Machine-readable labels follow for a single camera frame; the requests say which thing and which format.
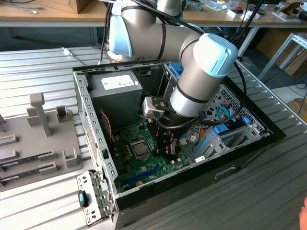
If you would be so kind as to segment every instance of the metal slotted surface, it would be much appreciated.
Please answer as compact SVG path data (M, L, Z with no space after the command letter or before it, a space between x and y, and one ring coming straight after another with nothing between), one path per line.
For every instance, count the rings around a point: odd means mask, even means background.
M97 48L69 50L87 65L98 63L100 50ZM83 168L78 171L1 192L2 230L87 228L77 196L76 177L94 167L78 114L72 75L72 67L76 66L82 64L64 55L61 49L0 53L0 114L6 119L27 115L28 94L33 92L44 93L45 111L54 110L57 105L67 105L73 112L83 159ZM111 229L110 222L99 226Z
M91 123L90 118L85 117L85 133L87 135L87 139L90 145L89 147L91 148L92 153L93 153L94 161L96 162L97 161L97 149L95 147L95 138L93 136L93 131L92 131L90 123Z
M95 48L71 50L88 65L98 62L99 50ZM87 229L75 180L77 175L93 168L77 115L71 70L81 64L72 57L65 57L68 62L63 63L61 52L49 49L0 53L0 113L5 114L4 117L24 115L29 92L44 93L46 110L65 103L75 114L73 118L84 160L81 171L1 192L3 230ZM93 59L84 60L83 55ZM263 88L246 70L243 73L249 97L287 137L264 150L238 173L165 207L128 226L127 230L299 229L298 214L307 196L307 128L270 90ZM242 88L235 70L229 77ZM110 221L105 221L90 229L111 230L112 226Z

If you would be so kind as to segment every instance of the blue tab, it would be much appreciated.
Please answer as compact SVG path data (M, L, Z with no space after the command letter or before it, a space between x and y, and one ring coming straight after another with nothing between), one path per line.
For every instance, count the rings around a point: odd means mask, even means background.
M220 125L215 126L213 130L215 131L216 134L219 134L219 133L228 131L229 129L227 128L225 124L220 124Z
M79 194L79 199L80 199L80 202L82 202L83 200L84 200L84 198L83 198L83 194L81 193L81 194Z
M245 124L248 124L249 123L249 119L245 116L243 117L243 121L245 122Z
M199 154L199 152L201 151L201 149L203 148L203 146L207 143L208 139L206 138L202 144L199 146L199 148L196 150L195 152L195 156L197 156Z
M171 70L174 72L174 74L177 75L178 78L180 78L182 72L183 72L183 68L180 62L174 62L174 63L170 63L169 67L171 68Z

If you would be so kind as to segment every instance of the hand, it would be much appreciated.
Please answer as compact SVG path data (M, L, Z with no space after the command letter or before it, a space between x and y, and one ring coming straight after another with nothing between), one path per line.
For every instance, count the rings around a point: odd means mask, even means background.
M307 197L304 200L305 207L302 208L299 214L300 230L307 230Z

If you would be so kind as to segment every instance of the red wire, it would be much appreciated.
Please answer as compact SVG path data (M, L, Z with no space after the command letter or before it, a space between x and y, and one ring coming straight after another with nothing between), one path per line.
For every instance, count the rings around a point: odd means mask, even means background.
M109 130L110 130L110 144L112 145L112 129L111 129L111 123L109 118L105 115L104 112L99 111L103 116L105 116L107 123L109 124Z

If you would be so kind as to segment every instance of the wooden table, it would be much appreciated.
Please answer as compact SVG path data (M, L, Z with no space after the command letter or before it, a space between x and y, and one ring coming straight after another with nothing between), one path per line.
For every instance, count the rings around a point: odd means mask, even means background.
M38 0L25 4L27 7L39 6ZM69 13L56 10L50 7L44 7L45 10L37 10L38 14L30 13L13 7L9 3L0 1L0 26L2 27L24 27L24 26L42 26L42 27L86 27L86 26L104 26L106 7L97 0L90 2L80 14ZM272 11L266 10L266 15L257 20L253 20L251 30L247 35L239 55L242 55L248 45L256 35L257 31L263 27L281 27L281 28L301 28L307 27L307 22L285 23L272 15ZM203 11L184 11L183 20L188 23L194 23L205 27L239 27L240 18L231 18L226 11L216 12L205 6Z

